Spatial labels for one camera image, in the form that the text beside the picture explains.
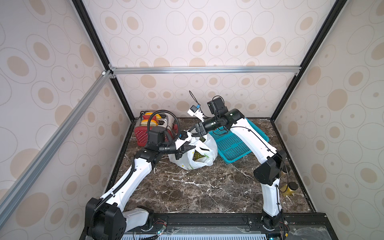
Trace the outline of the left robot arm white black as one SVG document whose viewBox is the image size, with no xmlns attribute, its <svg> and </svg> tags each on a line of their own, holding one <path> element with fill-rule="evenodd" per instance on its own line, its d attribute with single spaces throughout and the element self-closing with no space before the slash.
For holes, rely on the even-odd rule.
<svg viewBox="0 0 384 240">
<path fill-rule="evenodd" d="M 131 167 L 118 182 L 99 199 L 91 198 L 86 205 L 85 227 L 81 239 L 120 240 L 125 232 L 141 228 L 149 232 L 154 227 L 153 210 L 137 207 L 126 212 L 125 206 L 141 181 L 153 170 L 163 155 L 176 159 L 195 148 L 191 145 L 193 135 L 181 131 L 173 139 L 163 127 L 148 131 L 146 145 L 132 160 Z"/>
</svg>

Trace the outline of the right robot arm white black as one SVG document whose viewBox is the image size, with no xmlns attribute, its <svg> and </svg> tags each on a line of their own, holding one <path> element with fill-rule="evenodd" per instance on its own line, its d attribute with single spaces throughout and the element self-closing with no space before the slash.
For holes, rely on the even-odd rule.
<svg viewBox="0 0 384 240">
<path fill-rule="evenodd" d="M 263 139 L 239 110 L 232 109 L 229 111 L 221 98 L 213 99 L 208 102 L 208 105 L 214 115 L 209 119 L 204 119 L 200 106 L 192 106 L 188 110 L 190 116 L 195 116 L 202 121 L 191 128 L 197 131 L 193 136 L 201 137 L 223 127 L 230 130 L 247 145 L 261 164 L 254 170 L 254 177 L 261 184 L 263 193 L 261 222 L 266 230 L 275 230 L 280 223 L 284 222 L 279 183 L 287 157 L 286 152 L 278 151 Z"/>
</svg>

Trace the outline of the white plastic bag lemon print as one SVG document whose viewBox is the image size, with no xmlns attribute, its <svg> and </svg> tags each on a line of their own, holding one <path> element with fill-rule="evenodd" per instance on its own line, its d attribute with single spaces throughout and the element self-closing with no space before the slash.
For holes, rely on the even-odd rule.
<svg viewBox="0 0 384 240">
<path fill-rule="evenodd" d="M 170 161 L 185 170 L 212 166 L 218 156 L 218 147 L 214 138 L 207 134 L 202 137 L 193 137 L 192 133 L 181 131 L 179 138 L 175 141 L 178 151 L 184 147 L 185 153 L 168 154 Z"/>
</svg>

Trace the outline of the pineapple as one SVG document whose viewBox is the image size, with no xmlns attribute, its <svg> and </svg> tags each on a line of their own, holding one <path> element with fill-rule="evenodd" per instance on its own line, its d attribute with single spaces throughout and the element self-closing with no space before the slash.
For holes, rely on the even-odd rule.
<svg viewBox="0 0 384 240">
<path fill-rule="evenodd" d="M 210 158 L 210 152 L 209 151 L 203 151 L 203 153 L 199 153 L 198 151 L 195 151 L 193 156 L 194 162 L 199 163 L 208 163 L 211 160 Z"/>
</svg>

